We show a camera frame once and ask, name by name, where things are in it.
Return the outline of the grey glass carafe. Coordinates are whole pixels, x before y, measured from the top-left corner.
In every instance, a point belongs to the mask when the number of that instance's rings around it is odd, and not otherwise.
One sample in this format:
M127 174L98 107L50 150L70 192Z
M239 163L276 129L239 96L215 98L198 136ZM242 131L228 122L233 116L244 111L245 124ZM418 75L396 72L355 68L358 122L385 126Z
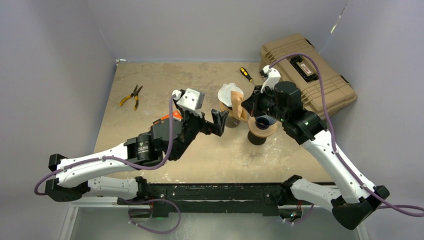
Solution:
M236 128L240 124L241 120L234 117L227 117L225 126L227 128Z

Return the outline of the brown paper coffee filter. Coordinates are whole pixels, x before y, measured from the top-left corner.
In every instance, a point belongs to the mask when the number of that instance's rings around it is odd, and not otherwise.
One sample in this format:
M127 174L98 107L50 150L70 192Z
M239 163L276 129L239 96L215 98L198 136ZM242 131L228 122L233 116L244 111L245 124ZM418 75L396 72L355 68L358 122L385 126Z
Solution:
M244 95L238 91L230 92L232 116L244 122L248 121L248 112L242 107L242 102L244 100Z

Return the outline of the blue glass dripper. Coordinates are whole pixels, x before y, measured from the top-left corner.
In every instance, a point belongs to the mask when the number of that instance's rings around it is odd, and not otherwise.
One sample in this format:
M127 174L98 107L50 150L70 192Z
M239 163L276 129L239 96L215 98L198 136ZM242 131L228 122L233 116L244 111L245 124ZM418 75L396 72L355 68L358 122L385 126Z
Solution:
M266 130L276 122L277 120L269 115L262 115L255 118L255 125L260 130Z

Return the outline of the white paper coffee filter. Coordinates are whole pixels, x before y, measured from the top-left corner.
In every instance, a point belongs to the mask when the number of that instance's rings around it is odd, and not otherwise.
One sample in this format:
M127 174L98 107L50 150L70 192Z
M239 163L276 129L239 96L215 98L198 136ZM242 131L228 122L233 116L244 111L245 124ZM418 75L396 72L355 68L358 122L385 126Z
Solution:
M231 92L240 93L244 96L244 92L235 83L224 83L217 93L218 100L227 107L232 107Z

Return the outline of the red black coffee carafe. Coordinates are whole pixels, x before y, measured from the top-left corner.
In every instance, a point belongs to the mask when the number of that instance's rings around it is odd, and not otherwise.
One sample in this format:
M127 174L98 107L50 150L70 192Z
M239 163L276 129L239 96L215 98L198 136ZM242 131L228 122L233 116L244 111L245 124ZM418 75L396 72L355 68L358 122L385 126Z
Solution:
M266 142L267 137L256 136L251 131L249 131L248 134L247 134L247 139L249 140L249 142L251 144L256 145L256 146L260 146L260 145L263 145Z

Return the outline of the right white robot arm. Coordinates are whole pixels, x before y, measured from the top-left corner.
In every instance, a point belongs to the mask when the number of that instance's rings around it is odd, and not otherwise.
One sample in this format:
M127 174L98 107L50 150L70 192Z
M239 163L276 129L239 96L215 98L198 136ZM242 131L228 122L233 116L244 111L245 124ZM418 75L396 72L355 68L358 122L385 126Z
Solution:
M390 195L384 185L374 185L348 160L332 149L332 137L325 122L304 108L301 91L292 82L278 82L273 89L258 85L241 103L251 117L268 115L282 123L285 133L306 149L331 177L337 188L312 183L293 175L282 183L281 201L304 200L332 213L339 224L354 230Z

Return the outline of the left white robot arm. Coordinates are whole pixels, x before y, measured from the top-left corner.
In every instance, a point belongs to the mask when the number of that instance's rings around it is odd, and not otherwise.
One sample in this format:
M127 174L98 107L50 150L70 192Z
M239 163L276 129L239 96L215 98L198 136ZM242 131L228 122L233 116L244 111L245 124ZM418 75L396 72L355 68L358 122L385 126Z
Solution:
M148 132L103 152L66 158L61 154L49 157L51 173L43 178L44 195L55 202L71 202L89 193L132 200L138 205L149 199L147 188L123 180L101 178L117 172L156 170L167 161L179 160L199 133L222 136L228 111L211 110L213 122L189 110L179 109L172 116L154 122Z

